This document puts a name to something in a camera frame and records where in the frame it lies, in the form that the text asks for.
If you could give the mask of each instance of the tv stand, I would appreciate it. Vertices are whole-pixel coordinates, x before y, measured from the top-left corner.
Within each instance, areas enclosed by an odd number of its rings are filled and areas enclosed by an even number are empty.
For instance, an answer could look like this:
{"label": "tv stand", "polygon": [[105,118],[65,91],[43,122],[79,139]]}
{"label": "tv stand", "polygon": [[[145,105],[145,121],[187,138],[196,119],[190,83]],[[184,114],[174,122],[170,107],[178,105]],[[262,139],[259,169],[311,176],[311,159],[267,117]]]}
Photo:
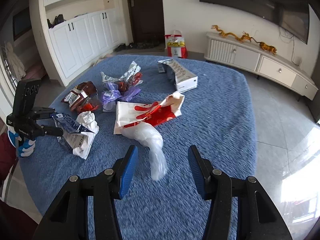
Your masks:
{"label": "tv stand", "polygon": [[253,43],[239,42],[233,37],[207,33],[208,48],[204,58],[268,78],[310,100],[318,88],[307,74],[289,60],[260,49]]}

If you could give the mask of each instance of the gloved hand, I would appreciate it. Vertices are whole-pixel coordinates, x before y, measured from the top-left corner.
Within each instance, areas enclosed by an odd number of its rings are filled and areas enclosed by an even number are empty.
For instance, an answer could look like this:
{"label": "gloved hand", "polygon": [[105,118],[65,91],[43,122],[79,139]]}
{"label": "gloved hand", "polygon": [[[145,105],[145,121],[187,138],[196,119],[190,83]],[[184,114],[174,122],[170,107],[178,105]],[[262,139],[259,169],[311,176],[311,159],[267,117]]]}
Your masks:
{"label": "gloved hand", "polygon": [[[19,141],[21,141],[21,138],[19,136],[18,133],[16,133],[16,131],[14,130],[14,128],[12,126],[8,126],[8,137],[9,140],[11,142],[11,144],[16,147],[15,145],[15,139],[17,138]],[[23,145],[21,145],[18,148],[18,156],[19,157],[28,157],[31,155],[31,153],[33,153],[33,150],[36,146],[36,140],[32,141],[32,140],[25,140],[25,142],[23,143]]]}

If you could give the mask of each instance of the brown snack bag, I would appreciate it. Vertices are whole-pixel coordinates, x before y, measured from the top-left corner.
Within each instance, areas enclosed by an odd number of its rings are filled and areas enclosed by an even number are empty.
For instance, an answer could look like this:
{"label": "brown snack bag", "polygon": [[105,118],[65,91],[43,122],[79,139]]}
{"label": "brown snack bag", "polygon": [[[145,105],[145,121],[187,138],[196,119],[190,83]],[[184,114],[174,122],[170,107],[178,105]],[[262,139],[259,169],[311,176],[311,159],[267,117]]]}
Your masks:
{"label": "brown snack bag", "polygon": [[95,85],[91,81],[83,82],[74,87],[61,102],[69,104],[70,110],[74,111],[88,96],[94,93],[97,93]]}

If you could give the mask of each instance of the red and white shopping bag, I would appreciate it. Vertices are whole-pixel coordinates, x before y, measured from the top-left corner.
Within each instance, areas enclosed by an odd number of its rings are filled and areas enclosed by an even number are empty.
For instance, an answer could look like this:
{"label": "red and white shopping bag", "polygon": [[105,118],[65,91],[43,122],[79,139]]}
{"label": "red and white shopping bag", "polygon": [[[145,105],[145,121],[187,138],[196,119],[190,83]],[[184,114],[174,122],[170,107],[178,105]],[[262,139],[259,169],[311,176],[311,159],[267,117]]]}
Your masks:
{"label": "red and white shopping bag", "polygon": [[169,57],[181,57],[187,58],[188,51],[184,37],[180,31],[174,30],[173,34],[165,35],[165,43],[167,44],[168,56]]}
{"label": "red and white shopping bag", "polygon": [[140,122],[152,126],[167,122],[182,114],[180,109],[183,100],[184,95],[176,91],[163,101],[152,104],[117,102],[114,134],[121,134],[120,127],[131,127]]}

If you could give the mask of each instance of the door handle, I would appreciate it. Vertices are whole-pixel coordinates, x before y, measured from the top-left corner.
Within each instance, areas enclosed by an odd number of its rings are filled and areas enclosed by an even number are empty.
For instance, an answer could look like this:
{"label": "door handle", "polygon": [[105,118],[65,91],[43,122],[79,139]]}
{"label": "door handle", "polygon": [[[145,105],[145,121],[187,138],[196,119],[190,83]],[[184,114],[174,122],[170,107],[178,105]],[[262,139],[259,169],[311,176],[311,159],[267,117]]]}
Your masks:
{"label": "door handle", "polygon": [[134,7],[134,0],[131,0],[131,7]]}

